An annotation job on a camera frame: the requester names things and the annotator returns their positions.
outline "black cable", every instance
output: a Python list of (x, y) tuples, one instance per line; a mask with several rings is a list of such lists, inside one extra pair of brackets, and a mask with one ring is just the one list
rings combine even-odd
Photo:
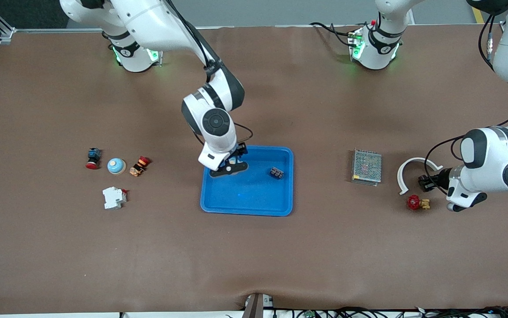
[(323, 310), (323, 312), (326, 314), (327, 318), (334, 318), (331, 314), (328, 313), (328, 310)]
[(430, 175), (429, 173), (429, 170), (427, 169), (427, 162), (429, 161), (429, 157), (430, 157), (430, 154), (438, 147), (440, 147), (441, 145), (445, 144), (445, 143), (449, 143), (450, 141), (453, 141), (454, 139), (460, 139), (464, 137), (464, 135), (461, 135), (459, 137), (454, 137), (454, 138), (450, 138), (448, 140), (445, 140), (441, 143), (438, 143), (437, 145), (435, 145), (435, 147), (432, 147), (430, 150), (429, 150), (429, 153), (427, 153), (426, 157), (425, 157), (425, 173), (427, 175), (427, 177), (429, 178), (430, 182), (435, 185), (442, 193), (444, 193), (444, 195), (448, 195), (448, 193), (446, 193), (446, 191), (444, 191), (438, 184), (436, 184), (434, 182), (434, 180), (432, 180), (432, 176)]
[(240, 125), (239, 123), (234, 123), (234, 125), (237, 125), (238, 127), (242, 127), (246, 130), (248, 130), (248, 132), (250, 132), (250, 135), (244, 139), (241, 139), (240, 141), (238, 141), (238, 143), (243, 143), (244, 141), (247, 141), (247, 140), (250, 140), (252, 137), (254, 137), (254, 132), (252, 131), (252, 129), (246, 127), (245, 125)]
[(483, 61), (485, 62), (485, 64), (487, 64), (487, 66), (489, 66), (489, 68), (491, 68), (491, 70), (493, 70), (493, 65), (487, 60), (486, 56), (485, 56), (485, 53), (483, 53), (483, 49), (482, 49), (482, 38), (483, 38), (483, 34), (485, 32), (485, 29), (487, 28), (487, 25), (489, 24), (489, 22), (491, 21), (491, 18), (492, 16), (490, 15), (487, 20), (485, 21), (485, 24), (483, 25), (482, 27), (482, 31), (479, 32), (479, 38), (478, 38), (478, 51), (479, 51), (479, 54), (482, 56), (482, 59)]
[(368, 309), (365, 309), (365, 308), (361, 308), (361, 307), (344, 307), (344, 308), (340, 308), (341, 312), (344, 312), (344, 313), (347, 313), (348, 311), (353, 311), (353, 314), (346, 314), (346, 318), (350, 318), (351, 316), (354, 316), (355, 314), (363, 314), (364, 316), (366, 316), (367, 318), (372, 318), (371, 316), (369, 316), (369, 314), (366, 314), (365, 312), (369, 312), (371, 314), (374, 314), (374, 312), (378, 312), (376, 310), (368, 310)]
[[(335, 33), (335, 31), (331, 28), (329, 28), (328, 26), (325, 26), (324, 24), (320, 23), (320, 22), (313, 22), (313, 23), (310, 23), (309, 24), (310, 26), (320, 26), (320, 27), (323, 27), (325, 30), (327, 30), (328, 32), (331, 32), (331, 33)], [(348, 32), (344, 33), (344, 32), (337, 32), (339, 35), (341, 36), (348, 36)]]
[(485, 54), (483, 53), (483, 49), (482, 49), (482, 38), (483, 38), (483, 34), (485, 32), (485, 29), (487, 28), (487, 25), (489, 24), (489, 22), (491, 22), (491, 26), (489, 26), (489, 32), (491, 32), (492, 30), (492, 27), (493, 27), (493, 21), (495, 20), (495, 16), (489, 16), (487, 18), (487, 20), (485, 21), (485, 24), (483, 25), (482, 27), (482, 31), (479, 32), (479, 38), (478, 38), (478, 51), (479, 51), (479, 54), (480, 56), (482, 56), (482, 59), (483, 61), (485, 62), (485, 64), (487, 64), (489, 66), (489, 68), (491, 68), (492, 71), (494, 71), (493, 69), (493, 65), (488, 61), (488, 59), (486, 58)]
[(330, 27), (328, 26), (325, 26), (324, 24), (320, 23), (320, 22), (313, 22), (310, 24), (311, 26), (320, 26), (320, 27), (323, 27), (325, 30), (327, 30), (328, 32), (332, 32), (333, 34), (336, 35), (336, 38), (344, 45), (346, 46), (349, 46), (351, 48), (355, 48), (355, 45), (354, 44), (349, 44), (348, 42), (344, 42), (340, 36), (348, 36), (350, 34), (350, 32), (338, 32), (336, 30), (336, 28), (334, 27), (334, 24), (331, 23), (330, 24)]
[(379, 314), (380, 316), (383, 316), (383, 318), (389, 318), (387, 317), (385, 314), (383, 314), (383, 312), (379, 311), (379, 310), (369, 310), (369, 312), (371, 312), (374, 316), (376, 314)]
[(183, 23), (183, 25), (185, 26), (187, 31), (191, 34), (193, 40), (195, 40), (195, 42), (199, 46), (199, 49), (201, 49), (201, 52), (203, 53), (203, 57), (205, 58), (205, 66), (209, 67), (211, 65), (210, 60), (207, 59), (207, 54), (205, 53), (203, 44), (199, 41), (199, 37), (197, 37), (197, 35), (195, 34), (195, 31), (191, 28), (190, 23), (187, 20), (185, 20), (185, 18), (183, 18), (183, 16), (181, 15), (181, 13), (179, 13), (179, 10), (177, 10), (177, 8), (175, 8), (175, 5), (173, 4), (173, 2), (171, 0), (166, 0), (166, 2), (167, 2), (167, 4), (169, 4), (169, 6), (171, 6), (171, 8), (173, 9), (173, 12), (175, 12), (175, 14), (179, 18), (179, 20), (181, 20), (181, 22)]
[(193, 131), (193, 135), (195, 135), (195, 138), (197, 138), (197, 140), (201, 143), (201, 145), (205, 145), (205, 142), (201, 140), (201, 138), (199, 138), (199, 135), (197, 135), (197, 133), (195, 133), (195, 131)]
[[(240, 125), (239, 123), (234, 123), (234, 125), (237, 125), (238, 127), (242, 127), (246, 130), (248, 130), (248, 132), (250, 132), (250, 135), (244, 139), (240, 139), (237, 143), (243, 143), (245, 141), (248, 141), (250, 140), (252, 137), (254, 137), (254, 132), (252, 131), (252, 129), (246, 127), (245, 125)], [(199, 135), (197, 135), (197, 133), (195, 133), (195, 131), (193, 131), (193, 135), (195, 135), (195, 138), (197, 138), (197, 140), (199, 141), (199, 143), (201, 143), (201, 145), (205, 145), (205, 141), (202, 141), (201, 138), (199, 138)]]
[(336, 35), (336, 38), (340, 41), (340, 43), (346, 45), (346, 46), (349, 46), (351, 48), (355, 48), (355, 44), (349, 44), (348, 42), (344, 42), (340, 36), (338, 35), (338, 32), (336, 32), (336, 28), (334, 27), (334, 24), (330, 24), (330, 27), (332, 28), (332, 31), (334, 32), (334, 34)]
[(462, 161), (463, 159), (458, 157), (458, 155), (456, 155), (456, 153), (454, 152), (454, 145), (456, 144), (456, 141), (458, 141), (459, 139), (455, 139), (454, 141), (452, 141), (452, 144), (450, 145), (450, 152), (452, 153), (452, 155), (454, 156), (454, 158), (456, 158), (457, 160), (459, 161)]

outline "electrical component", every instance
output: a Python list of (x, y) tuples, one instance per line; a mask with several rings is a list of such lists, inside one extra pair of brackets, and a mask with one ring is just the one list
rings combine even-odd
[(146, 167), (149, 165), (149, 163), (151, 163), (151, 161), (147, 157), (141, 156), (138, 159), (138, 162), (130, 168), (130, 174), (132, 174), (134, 177), (138, 177), (142, 172), (146, 171)]
[(283, 178), (283, 171), (281, 171), (280, 169), (278, 169), (276, 167), (273, 167), (270, 170), (270, 175), (272, 175), (272, 177), (274, 177), (276, 179), (281, 179), (281, 178)]
[(89, 161), (85, 164), (87, 169), (99, 169), (99, 161), (101, 160), (101, 151), (98, 148), (91, 148), (87, 153)]
[(418, 210), (419, 208), (423, 208), (424, 210), (430, 209), (430, 200), (429, 199), (420, 199), (418, 195), (411, 195), (409, 199), (407, 199), (407, 206), (411, 210)]
[(123, 159), (113, 158), (107, 163), (107, 169), (112, 174), (121, 174), (126, 169), (126, 163)]
[(354, 32), (350, 32), (350, 34), (348, 34), (348, 43), (354, 45), (349, 48), (351, 61), (359, 60), (359, 58), (361, 57), (361, 53), (365, 48), (365, 41), (363, 40), (361, 34), (362, 30), (363, 28), (359, 28), (358, 30), (355, 30)]
[(126, 202), (125, 189), (110, 187), (103, 190), (105, 196), (105, 210), (118, 210), (122, 207), (122, 203)]
[(352, 182), (377, 186), (381, 182), (381, 155), (355, 149), (352, 161)]

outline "table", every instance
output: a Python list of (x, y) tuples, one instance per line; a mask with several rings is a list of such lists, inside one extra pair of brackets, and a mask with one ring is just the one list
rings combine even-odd
[[(276, 306), (508, 305), (508, 193), (468, 211), (413, 212), (396, 172), (439, 141), (508, 117), (508, 86), (477, 53), (480, 26), (410, 26), (370, 71), (313, 28), (204, 30), (242, 81), (250, 144), (295, 153), (294, 211), (204, 213), (200, 145), (180, 111), (204, 81), (191, 53), (130, 74), (100, 34), (15, 34), (0, 46), (0, 314)], [(239, 137), (246, 132), (239, 130)], [(153, 160), (138, 178), (84, 168)], [(378, 187), (348, 181), (353, 149), (384, 156)], [(447, 148), (431, 159), (451, 167)], [(409, 195), (420, 165), (409, 166)], [(101, 191), (128, 189), (104, 211)]]

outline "black terminal block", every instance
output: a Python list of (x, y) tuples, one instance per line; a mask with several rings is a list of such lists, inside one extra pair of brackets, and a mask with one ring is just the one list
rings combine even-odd
[(419, 177), (419, 186), (421, 186), (421, 190), (427, 193), (428, 191), (432, 191), (437, 186), (441, 187), (442, 189), (448, 189), (450, 186), (451, 170), (451, 168), (443, 169), (439, 174), (431, 175), (430, 178), (428, 175), (421, 175)]
[(272, 175), (272, 177), (274, 177), (275, 179), (281, 179), (281, 178), (283, 178), (283, 171), (281, 171), (280, 169), (278, 169), (276, 167), (273, 167), (270, 170), (270, 175)]
[[(438, 177), (435, 175), (433, 175), (431, 178), (432, 178), (432, 181), (434, 181), (434, 182), (436, 182), (436, 179), (438, 179)], [(429, 177), (427, 177), (427, 175), (421, 175), (419, 177), (419, 186), (421, 186), (421, 190), (423, 190), (423, 192), (427, 193), (428, 191), (432, 191), (433, 189), (435, 189), (436, 185), (432, 181), (430, 181), (430, 179), (429, 179)]]

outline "cable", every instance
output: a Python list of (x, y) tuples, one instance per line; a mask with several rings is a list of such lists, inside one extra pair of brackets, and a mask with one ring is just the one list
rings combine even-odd
[(450, 152), (452, 153), (452, 155), (454, 156), (454, 158), (456, 158), (457, 160), (459, 161), (462, 161), (463, 159), (458, 157), (456, 155), (456, 153), (454, 152), (454, 145), (456, 144), (456, 141), (458, 141), (459, 139), (455, 139), (454, 141), (452, 141), (452, 144), (450, 145)]
[(326, 314), (327, 318), (334, 318), (331, 314), (328, 313), (328, 310), (323, 310), (323, 312)]
[[(492, 42), (492, 46), (491, 48), (493, 49), (493, 22), (495, 22), (495, 16), (493, 16), (491, 18), (491, 24), (489, 24), (489, 31), (488, 31), (488, 35), (487, 35), (487, 41), (489, 42), (491, 40)], [(491, 55), (489, 53), (489, 49), (488, 49), (488, 53), (487, 53), (487, 61), (489, 63), (491, 63)]]
[(427, 162), (429, 161), (429, 157), (430, 157), (430, 154), (438, 147), (440, 147), (441, 145), (445, 144), (445, 143), (449, 143), (450, 141), (454, 141), (454, 139), (460, 139), (464, 137), (464, 135), (461, 135), (459, 137), (454, 137), (454, 138), (450, 138), (448, 140), (445, 140), (441, 143), (438, 143), (437, 145), (435, 145), (435, 147), (432, 147), (430, 150), (429, 150), (429, 153), (427, 153), (426, 157), (425, 157), (425, 173), (427, 175), (427, 177), (429, 178), (430, 182), (435, 185), (439, 190), (440, 192), (444, 193), (444, 195), (448, 195), (448, 193), (446, 193), (446, 191), (444, 191), (437, 183), (434, 182), (434, 180), (432, 180), (432, 176), (430, 175), (429, 173), (429, 170), (427, 169)]
[[(310, 23), (309, 26), (320, 26), (320, 27), (323, 27), (325, 30), (327, 30), (328, 32), (332, 32), (333, 34), (335, 33), (335, 31), (331, 28), (329, 28), (328, 26), (325, 26), (324, 24), (320, 23), (320, 22), (313, 22), (313, 23)], [(348, 36), (348, 32), (344, 33), (344, 32), (337, 32), (339, 35), (341, 36)]]
[(346, 46), (349, 46), (349, 47), (351, 47), (351, 48), (355, 48), (355, 47), (356, 47), (356, 46), (355, 46), (355, 44), (349, 44), (348, 42), (344, 42), (344, 41), (340, 38), (340, 36), (338, 35), (338, 32), (336, 32), (336, 28), (334, 27), (334, 24), (332, 24), (332, 23), (331, 23), (331, 24), (330, 24), (330, 27), (332, 28), (332, 30), (333, 30), (333, 32), (334, 32), (334, 34), (336, 35), (336, 38), (340, 41), (340, 43), (342, 43), (342, 44), (344, 44), (344, 45), (346, 45)]
[(344, 42), (340, 36), (348, 36), (350, 34), (350, 32), (338, 32), (336, 30), (336, 28), (334, 27), (334, 24), (331, 23), (330, 24), (330, 27), (328, 26), (325, 26), (324, 24), (320, 23), (320, 22), (313, 22), (310, 24), (311, 26), (320, 26), (320, 27), (323, 27), (325, 30), (327, 30), (328, 32), (332, 32), (333, 34), (336, 35), (336, 38), (344, 45), (346, 46), (349, 46), (351, 48), (355, 48), (355, 45), (354, 44), (349, 44), (348, 42)]
[(240, 125), (239, 123), (234, 123), (234, 125), (237, 125), (238, 127), (242, 127), (244, 129), (248, 130), (248, 132), (250, 132), (250, 135), (248, 137), (239, 140), (238, 143), (243, 143), (244, 141), (250, 140), (252, 137), (254, 137), (254, 132), (252, 131), (252, 129), (246, 127), (245, 125)]
[(491, 21), (492, 19), (492, 16), (490, 15), (487, 20), (485, 21), (485, 24), (483, 25), (482, 27), (482, 31), (479, 32), (479, 38), (478, 38), (478, 51), (479, 51), (479, 54), (482, 56), (482, 59), (483, 61), (485, 62), (485, 64), (487, 64), (487, 66), (489, 66), (489, 68), (491, 68), (491, 70), (493, 70), (493, 65), (487, 60), (485, 54), (483, 53), (483, 49), (482, 49), (482, 38), (483, 38), (483, 34), (485, 32), (485, 29), (487, 28), (487, 25), (489, 24), (489, 22)]
[(179, 13), (177, 8), (175, 8), (175, 5), (173, 4), (173, 2), (171, 0), (166, 0), (166, 2), (167, 2), (167, 4), (169, 4), (169, 6), (171, 6), (171, 8), (175, 12), (175, 14), (179, 18), (179, 20), (181, 20), (181, 22), (183, 23), (183, 25), (185, 26), (185, 28), (187, 29), (189, 34), (191, 34), (193, 40), (195, 40), (195, 42), (197, 43), (197, 46), (199, 46), (199, 49), (201, 49), (201, 52), (203, 53), (203, 58), (205, 58), (205, 66), (206, 67), (211, 66), (211, 62), (209, 59), (207, 59), (207, 54), (205, 53), (203, 44), (199, 41), (199, 37), (197, 37), (197, 35), (195, 34), (195, 31), (191, 28), (191, 24), (189, 22), (187, 22), (187, 20), (185, 20), (185, 18), (183, 18), (183, 16), (181, 15), (181, 13)]
[(489, 24), (489, 22), (491, 22), (491, 26), (489, 26), (489, 32), (491, 32), (492, 28), (493, 28), (493, 21), (495, 20), (495, 16), (489, 16), (487, 18), (487, 20), (485, 21), (485, 24), (483, 25), (482, 27), (482, 31), (479, 32), (479, 38), (478, 38), (478, 51), (479, 51), (479, 54), (480, 56), (482, 56), (482, 59), (483, 61), (485, 62), (485, 64), (487, 64), (489, 66), (489, 68), (491, 68), (492, 71), (494, 71), (493, 69), (493, 64), (490, 63), (490, 61), (488, 60), (488, 58), (486, 58), (485, 54), (483, 53), (483, 49), (482, 49), (482, 38), (483, 38), (483, 34), (485, 32), (485, 29), (487, 28), (487, 25)]
[(199, 135), (197, 135), (197, 133), (195, 131), (193, 131), (193, 135), (195, 135), (195, 138), (197, 138), (197, 140), (201, 143), (201, 145), (205, 145), (205, 142), (201, 140), (201, 138), (199, 138)]

